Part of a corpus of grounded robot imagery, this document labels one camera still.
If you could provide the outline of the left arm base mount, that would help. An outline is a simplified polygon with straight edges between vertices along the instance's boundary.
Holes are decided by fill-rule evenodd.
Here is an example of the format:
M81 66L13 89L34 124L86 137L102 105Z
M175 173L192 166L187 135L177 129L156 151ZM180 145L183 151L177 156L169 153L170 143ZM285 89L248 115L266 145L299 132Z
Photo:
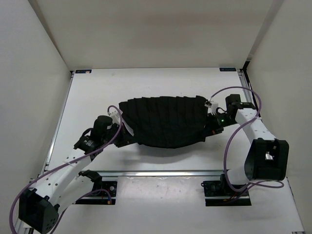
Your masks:
M76 204L115 205L117 195L117 179L104 179L98 172L82 171L79 176L87 177L93 183L92 190L76 201Z

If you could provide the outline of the black pleated skirt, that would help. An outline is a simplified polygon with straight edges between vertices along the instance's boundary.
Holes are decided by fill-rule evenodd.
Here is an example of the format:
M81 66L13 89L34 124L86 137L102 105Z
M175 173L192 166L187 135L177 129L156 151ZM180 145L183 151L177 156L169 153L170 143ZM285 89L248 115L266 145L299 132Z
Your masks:
M119 103L137 144L176 149L204 142L206 98L141 97Z

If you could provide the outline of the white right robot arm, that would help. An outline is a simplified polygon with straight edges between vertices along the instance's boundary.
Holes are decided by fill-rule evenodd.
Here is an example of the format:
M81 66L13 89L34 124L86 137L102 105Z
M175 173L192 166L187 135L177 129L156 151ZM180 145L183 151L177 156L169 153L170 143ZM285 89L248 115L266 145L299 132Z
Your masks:
M264 125L251 102L242 102L239 94L225 98L226 109L219 112L218 103L208 100L206 125L211 135L221 133L225 127L239 124L250 142L250 149L242 166L224 169L220 176L219 190L230 195L258 181L282 181L286 176L289 144L276 138Z

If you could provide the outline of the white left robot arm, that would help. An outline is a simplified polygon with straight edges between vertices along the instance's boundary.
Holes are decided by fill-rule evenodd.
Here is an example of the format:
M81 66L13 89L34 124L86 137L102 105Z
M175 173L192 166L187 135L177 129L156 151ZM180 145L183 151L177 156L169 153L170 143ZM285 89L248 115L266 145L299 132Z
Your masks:
M99 173L86 170L105 147L116 143L123 130L118 112L98 116L92 128L83 132L61 166L58 166L19 196L18 218L41 234L56 226L59 215L86 194L97 195L102 190Z

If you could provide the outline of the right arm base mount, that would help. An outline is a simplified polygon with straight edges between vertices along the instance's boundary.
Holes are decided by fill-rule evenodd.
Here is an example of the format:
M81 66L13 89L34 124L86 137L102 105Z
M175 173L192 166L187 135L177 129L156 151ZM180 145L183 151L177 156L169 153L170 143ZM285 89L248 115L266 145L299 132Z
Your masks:
M224 174L219 180L205 180L201 183L206 207L251 206L249 192L236 192L228 185Z

